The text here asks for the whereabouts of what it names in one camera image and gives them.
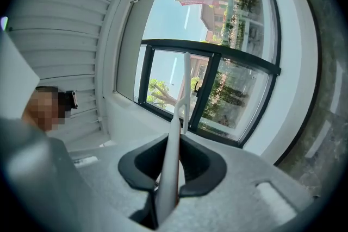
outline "white wall trim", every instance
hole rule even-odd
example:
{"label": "white wall trim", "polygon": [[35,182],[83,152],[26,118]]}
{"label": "white wall trim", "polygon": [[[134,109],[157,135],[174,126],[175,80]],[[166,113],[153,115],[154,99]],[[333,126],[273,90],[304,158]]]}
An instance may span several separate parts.
{"label": "white wall trim", "polygon": [[107,133],[105,117],[107,111],[104,96],[111,94],[115,83],[115,69],[117,68],[117,55],[122,40],[122,33],[129,10],[131,0],[112,0],[108,7],[100,38],[98,41],[95,63],[95,95],[98,108],[98,116],[101,117],[101,127]]}
{"label": "white wall trim", "polygon": [[318,42],[307,0],[276,0],[282,34],[282,73],[244,149],[275,163],[299,131],[312,101]]}

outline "window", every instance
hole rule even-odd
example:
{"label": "window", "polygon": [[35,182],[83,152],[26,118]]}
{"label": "window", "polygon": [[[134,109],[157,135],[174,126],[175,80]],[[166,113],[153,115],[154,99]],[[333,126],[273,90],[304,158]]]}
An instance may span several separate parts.
{"label": "window", "polygon": [[275,0],[154,0],[134,100],[170,121],[182,97],[183,57],[189,52],[189,130],[242,146],[281,72],[278,17]]}

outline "white forked stick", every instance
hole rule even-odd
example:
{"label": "white forked stick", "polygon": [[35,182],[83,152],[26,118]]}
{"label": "white forked stick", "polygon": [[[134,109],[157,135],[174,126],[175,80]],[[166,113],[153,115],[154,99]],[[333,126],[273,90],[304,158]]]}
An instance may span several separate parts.
{"label": "white forked stick", "polygon": [[185,134],[189,125],[190,108],[190,54],[185,53],[185,95],[177,102],[174,108],[174,116],[170,122],[167,147],[163,161],[161,178],[158,186],[158,196],[156,200],[156,214],[158,224],[164,222],[168,215],[173,211],[177,203],[178,195],[178,174],[179,174],[179,143],[180,143],[180,120],[179,109],[185,106],[183,133]]}

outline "window frame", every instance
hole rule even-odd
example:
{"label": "window frame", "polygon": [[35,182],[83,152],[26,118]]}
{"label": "window frame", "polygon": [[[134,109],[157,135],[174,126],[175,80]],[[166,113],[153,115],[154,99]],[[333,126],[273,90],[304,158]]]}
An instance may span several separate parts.
{"label": "window frame", "polygon": [[[256,129],[258,123],[260,122],[266,110],[266,107],[270,101],[273,89],[275,87],[276,78],[281,74],[281,68],[279,66],[281,57],[280,17],[276,0],[270,0],[270,3],[275,35],[274,54],[272,62],[268,62],[252,54],[245,53],[237,49],[222,47],[211,43],[187,40],[142,40],[141,44],[146,45],[146,51],[144,56],[144,63],[142,66],[139,98],[137,104],[167,121],[172,120],[173,116],[169,112],[166,112],[160,108],[156,108],[154,105],[146,103],[148,82],[150,80],[153,56],[156,49],[162,51],[174,51],[183,53],[189,52],[190,54],[197,54],[209,57],[206,75],[204,76],[204,80],[201,87],[202,93],[198,97],[196,106],[194,108],[194,111],[192,112],[192,116],[189,121],[189,131],[209,140],[242,148],[246,141],[252,135],[253,131]],[[198,124],[206,107],[221,58],[227,58],[236,62],[241,62],[251,68],[261,70],[269,75],[268,80],[266,82],[266,88],[261,97],[258,108],[252,116],[252,119],[250,120],[243,134],[238,139],[238,141],[228,139],[211,131],[198,128]]]}

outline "blue sky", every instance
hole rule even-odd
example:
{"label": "blue sky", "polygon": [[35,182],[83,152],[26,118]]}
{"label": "blue sky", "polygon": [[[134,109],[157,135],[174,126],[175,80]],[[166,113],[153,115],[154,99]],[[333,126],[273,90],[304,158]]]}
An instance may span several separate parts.
{"label": "blue sky", "polygon": [[[201,20],[199,4],[181,6],[180,2],[175,0],[155,0],[146,23],[143,39],[201,41],[206,38],[206,33],[207,29]],[[184,55],[182,53],[159,51],[155,53],[151,78],[166,82],[169,94],[174,98],[178,97],[183,75]]]}

